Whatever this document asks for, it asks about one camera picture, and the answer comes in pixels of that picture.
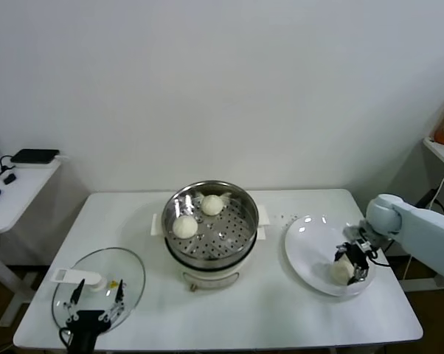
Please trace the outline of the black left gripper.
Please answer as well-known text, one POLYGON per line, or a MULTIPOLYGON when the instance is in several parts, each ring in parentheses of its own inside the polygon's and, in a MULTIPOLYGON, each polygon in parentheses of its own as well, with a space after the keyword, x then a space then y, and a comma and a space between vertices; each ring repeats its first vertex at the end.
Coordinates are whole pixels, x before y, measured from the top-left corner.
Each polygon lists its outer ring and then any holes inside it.
POLYGON ((65 328, 70 332, 69 343, 66 345, 67 353, 93 353, 97 337, 109 330, 110 323, 115 322, 125 309, 124 282, 120 280, 114 302, 108 310, 77 311, 84 285, 85 280, 82 279, 73 290, 69 301, 63 303, 68 313, 65 328))

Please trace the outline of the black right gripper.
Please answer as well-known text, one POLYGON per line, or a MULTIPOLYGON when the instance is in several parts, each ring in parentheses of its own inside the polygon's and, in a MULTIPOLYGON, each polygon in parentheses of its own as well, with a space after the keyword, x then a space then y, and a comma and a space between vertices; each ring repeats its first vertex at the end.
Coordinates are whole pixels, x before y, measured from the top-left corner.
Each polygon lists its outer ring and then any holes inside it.
POLYGON ((355 267, 353 275, 348 280, 348 285, 366 280, 369 273, 369 264, 367 256, 356 243, 345 243, 336 247, 334 261, 338 262, 344 255, 346 255, 352 265, 355 267))

